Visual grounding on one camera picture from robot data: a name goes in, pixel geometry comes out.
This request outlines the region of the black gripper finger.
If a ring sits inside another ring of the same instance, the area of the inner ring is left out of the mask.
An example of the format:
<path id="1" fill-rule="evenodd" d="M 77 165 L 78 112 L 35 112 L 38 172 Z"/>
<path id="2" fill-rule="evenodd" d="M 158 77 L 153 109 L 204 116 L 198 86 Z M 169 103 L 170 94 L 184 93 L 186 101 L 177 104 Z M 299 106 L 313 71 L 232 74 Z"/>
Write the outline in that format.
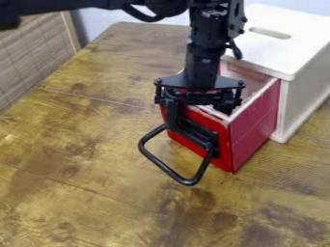
<path id="1" fill-rule="evenodd" d="M 233 109 L 237 106 L 237 100 L 233 94 L 223 94 L 223 98 L 219 103 L 212 105 L 212 108 L 229 116 L 232 114 Z"/>
<path id="2" fill-rule="evenodd" d="M 164 100 L 164 119 L 166 129 L 174 131 L 177 122 L 177 101 L 172 98 Z"/>

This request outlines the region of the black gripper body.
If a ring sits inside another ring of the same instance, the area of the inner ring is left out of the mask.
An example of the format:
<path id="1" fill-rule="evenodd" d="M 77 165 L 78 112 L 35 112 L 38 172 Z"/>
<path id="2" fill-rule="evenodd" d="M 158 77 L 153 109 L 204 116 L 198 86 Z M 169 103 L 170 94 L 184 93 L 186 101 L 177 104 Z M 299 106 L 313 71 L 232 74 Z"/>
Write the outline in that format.
<path id="1" fill-rule="evenodd" d="M 232 39 L 217 48 L 205 48 L 188 41 L 182 70 L 154 80 L 157 104 L 164 105 L 165 99 L 172 98 L 185 105 L 213 105 L 220 102 L 223 94 L 233 94 L 240 106 L 244 82 L 217 75 L 220 56 L 227 48 L 240 59 L 241 53 Z"/>

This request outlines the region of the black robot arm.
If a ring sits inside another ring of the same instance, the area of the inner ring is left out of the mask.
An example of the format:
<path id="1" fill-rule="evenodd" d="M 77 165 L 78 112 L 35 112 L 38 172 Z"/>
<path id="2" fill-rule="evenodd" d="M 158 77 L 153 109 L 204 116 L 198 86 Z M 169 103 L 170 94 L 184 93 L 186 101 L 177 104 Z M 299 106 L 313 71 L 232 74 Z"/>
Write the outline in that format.
<path id="1" fill-rule="evenodd" d="M 220 57 L 231 50 L 241 58 L 235 38 L 247 22 L 243 0 L 0 0 L 0 30 L 14 29 L 23 15 L 97 8 L 120 10 L 142 22 L 189 14 L 184 68 L 154 80 L 154 102 L 164 109 L 164 124 L 176 127 L 178 107 L 209 105 L 231 114 L 240 106 L 245 84 L 217 74 Z"/>

